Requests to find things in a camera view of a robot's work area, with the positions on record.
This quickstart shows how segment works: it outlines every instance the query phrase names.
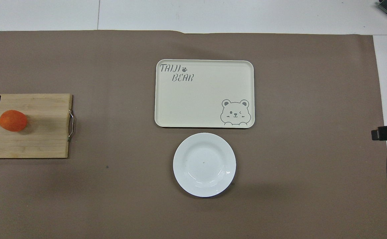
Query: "wooden cutting board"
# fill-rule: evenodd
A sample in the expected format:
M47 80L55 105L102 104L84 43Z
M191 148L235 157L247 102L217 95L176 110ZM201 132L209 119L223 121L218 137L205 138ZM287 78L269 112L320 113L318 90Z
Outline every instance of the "wooden cutting board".
M0 127L0 158L67 158L71 94L1 94L0 116L17 110L28 118L20 132Z

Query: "cutting board handle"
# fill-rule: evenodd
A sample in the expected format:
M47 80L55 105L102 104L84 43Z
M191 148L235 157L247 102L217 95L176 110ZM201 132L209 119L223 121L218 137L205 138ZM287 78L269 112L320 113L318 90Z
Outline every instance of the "cutting board handle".
M69 115L70 115L70 119L69 119L69 120L71 120L71 118L72 118L72 127L71 127L71 133L68 135L68 137L66 138L66 140L67 140L68 142L70 142L70 141L71 141L71 138L72 138L72 135L73 135L74 132L75 132L75 116L74 116L74 114L72 113L72 110L69 110L68 112L69 112Z

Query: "bear face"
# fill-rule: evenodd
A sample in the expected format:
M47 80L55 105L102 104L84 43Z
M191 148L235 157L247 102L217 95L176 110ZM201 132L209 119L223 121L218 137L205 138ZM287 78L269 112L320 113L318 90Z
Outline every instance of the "bear face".
M223 100L221 104L223 106L223 112L220 118L224 122L224 125L247 125L251 120L251 115L248 111L249 102L247 100L241 100L240 102Z

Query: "round plate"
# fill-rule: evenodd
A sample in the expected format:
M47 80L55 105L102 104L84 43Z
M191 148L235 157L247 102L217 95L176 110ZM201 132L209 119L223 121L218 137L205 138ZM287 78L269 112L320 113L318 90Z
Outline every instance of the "round plate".
M212 133L197 133L181 142L172 167L175 179L186 192L211 197L230 185L236 159L224 139Z

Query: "brown paper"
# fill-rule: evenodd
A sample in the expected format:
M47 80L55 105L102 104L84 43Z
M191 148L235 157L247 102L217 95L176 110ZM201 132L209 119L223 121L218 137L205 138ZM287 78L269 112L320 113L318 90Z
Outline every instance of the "brown paper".
M250 61L253 127L158 127L161 59ZM68 159L0 159L0 238L387 238L372 36L0 32L0 93L70 93L77 118ZM199 132L237 162L206 199L172 171Z

